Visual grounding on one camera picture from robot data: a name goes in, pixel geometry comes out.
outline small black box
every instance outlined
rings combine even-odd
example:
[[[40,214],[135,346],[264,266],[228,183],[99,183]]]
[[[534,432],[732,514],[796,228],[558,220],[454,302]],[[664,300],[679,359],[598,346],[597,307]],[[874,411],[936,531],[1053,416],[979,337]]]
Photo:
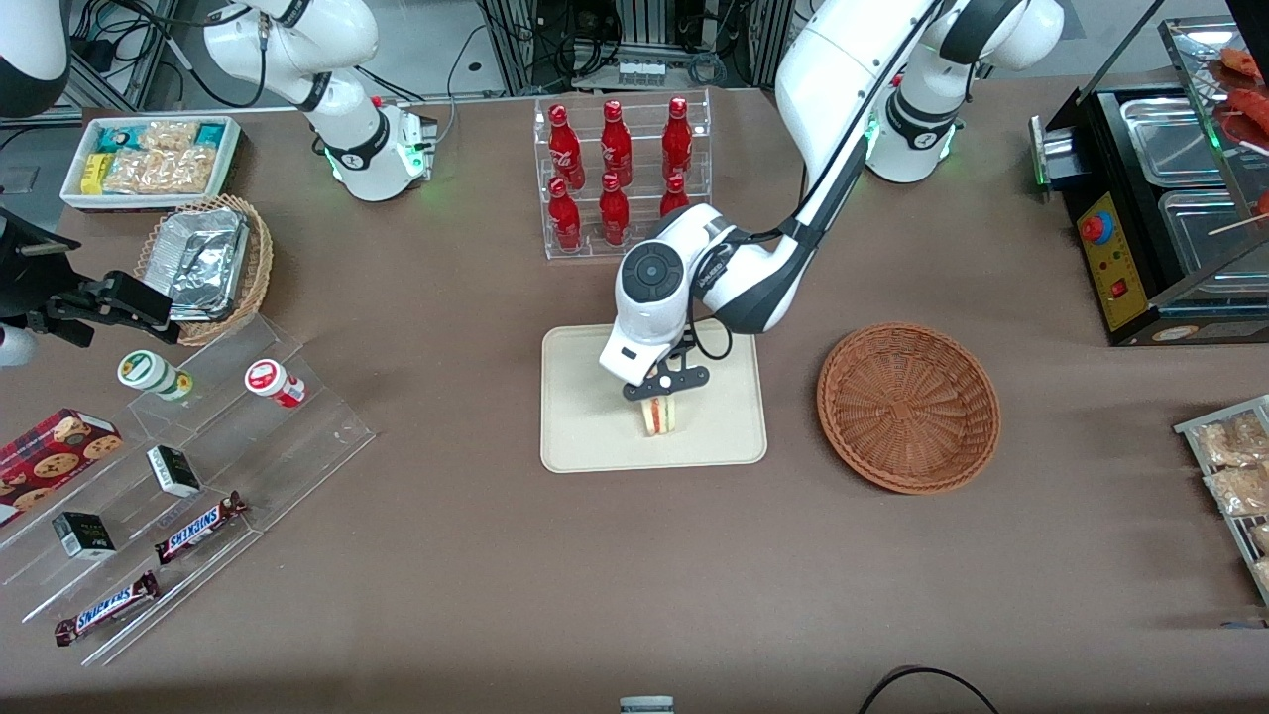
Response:
[[[146,457],[150,459],[150,471],[159,479],[159,488],[179,498],[198,493],[198,477],[183,451],[159,445],[147,451]]]
[[[71,558],[100,561],[114,553],[105,524],[91,514],[63,511],[53,519],[53,530]]]

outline red bottle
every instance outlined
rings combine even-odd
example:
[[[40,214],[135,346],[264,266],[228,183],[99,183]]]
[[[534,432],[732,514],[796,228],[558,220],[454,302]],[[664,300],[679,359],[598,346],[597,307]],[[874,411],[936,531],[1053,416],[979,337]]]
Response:
[[[599,197],[599,214],[604,219],[604,240],[621,247],[626,242],[626,228],[631,224],[631,204],[622,193],[622,183],[615,171],[604,174],[604,194]]]
[[[629,185],[634,178],[631,157],[631,129],[622,120],[622,103],[615,99],[604,101],[604,133],[599,137],[604,151],[604,170],[617,174],[622,185]]]
[[[661,174],[666,180],[674,174],[688,175],[692,169],[692,126],[688,124],[688,100],[670,99],[670,120],[661,134]]]
[[[577,213],[577,204],[569,195],[569,185],[562,178],[551,176],[547,190],[551,191],[547,213],[551,214],[551,227],[555,230],[556,241],[560,242],[560,250],[576,252],[581,247],[581,216]]]
[[[665,179],[665,195],[661,197],[661,216],[675,208],[681,208],[690,203],[688,195],[683,193],[683,174],[674,174]]]
[[[547,115],[551,118],[551,162],[556,174],[563,176],[574,190],[581,190],[586,185],[586,171],[581,167],[581,142],[569,126],[569,112],[562,104],[555,104]]]

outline snickers bar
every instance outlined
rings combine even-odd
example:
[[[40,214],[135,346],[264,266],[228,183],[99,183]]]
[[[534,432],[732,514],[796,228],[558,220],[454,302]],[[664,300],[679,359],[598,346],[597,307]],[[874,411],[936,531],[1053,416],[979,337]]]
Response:
[[[166,566],[176,559],[187,549],[193,548],[198,542],[209,536],[212,531],[230,523],[233,516],[246,511],[246,503],[235,491],[228,498],[222,498],[220,503],[209,511],[194,519],[194,523],[180,529],[173,536],[157,545],[155,553],[159,554],[159,564]]]
[[[102,623],[114,618],[147,597],[159,597],[159,581],[152,571],[146,571],[137,582],[71,618],[57,623],[53,637],[57,647],[66,647]]]

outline yellow control panel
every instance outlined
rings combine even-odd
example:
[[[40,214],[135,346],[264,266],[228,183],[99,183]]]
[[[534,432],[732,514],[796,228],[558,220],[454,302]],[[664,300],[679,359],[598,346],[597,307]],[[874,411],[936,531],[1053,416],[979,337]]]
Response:
[[[1075,227],[1089,259],[1089,271],[1093,273],[1093,284],[1101,301],[1101,313],[1110,328],[1117,330],[1143,313],[1150,302],[1141,287],[1141,275],[1132,261],[1110,194],[1094,203]]]

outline gray floor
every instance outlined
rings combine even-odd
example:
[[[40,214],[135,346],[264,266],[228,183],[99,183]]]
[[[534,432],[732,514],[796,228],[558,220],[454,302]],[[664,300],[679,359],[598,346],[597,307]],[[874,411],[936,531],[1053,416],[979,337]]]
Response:
[[[1151,0],[1058,0],[1067,9],[1063,39],[1043,61],[1024,72],[996,72],[995,77],[1090,75],[1110,49],[1127,34]],[[473,0],[367,0],[379,27],[379,52],[367,67],[411,91],[428,98],[445,95],[445,80],[454,57],[468,33],[480,27],[482,15]],[[189,16],[202,16],[222,6],[223,0],[187,0],[180,5]],[[1115,65],[1117,72],[1142,72],[1165,67],[1167,56],[1155,27],[1162,16],[1228,14],[1223,0],[1169,0],[1147,29],[1129,46]],[[245,99],[251,86],[221,72],[207,55],[198,34],[184,38],[195,70],[208,85],[230,99]],[[372,94],[388,95],[371,86]],[[458,62],[452,90],[456,95],[480,96],[503,90],[492,47],[485,30],[477,33]],[[162,68],[146,101],[147,109],[213,109],[217,104],[193,81],[185,80],[184,96],[178,100],[179,81]],[[284,101],[265,94],[261,107]],[[8,132],[0,128],[0,141]],[[0,153],[5,166],[39,166],[34,190],[23,195],[3,195],[0,204],[20,212],[28,219],[52,227],[61,213],[58,189],[79,136],[77,129],[38,129],[18,137]]]

